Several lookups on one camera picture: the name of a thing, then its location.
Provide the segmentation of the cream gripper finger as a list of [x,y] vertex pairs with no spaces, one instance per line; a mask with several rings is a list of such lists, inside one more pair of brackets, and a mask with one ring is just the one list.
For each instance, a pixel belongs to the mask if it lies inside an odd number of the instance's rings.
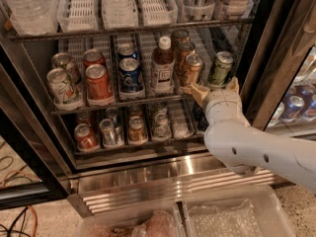
[[233,77],[230,82],[226,86],[227,90],[233,91],[235,93],[239,92],[239,83],[238,83],[238,78]]
[[193,83],[191,84],[191,92],[195,101],[201,107],[203,105],[203,100],[210,93],[210,89],[208,87]]

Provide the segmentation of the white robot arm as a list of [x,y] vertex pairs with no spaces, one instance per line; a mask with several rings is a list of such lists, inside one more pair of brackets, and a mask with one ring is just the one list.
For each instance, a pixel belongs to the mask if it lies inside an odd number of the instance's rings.
[[261,167],[316,192],[315,141],[252,127],[243,114],[236,78],[214,91],[196,83],[190,88],[208,121],[204,144],[230,171],[250,176],[254,167]]

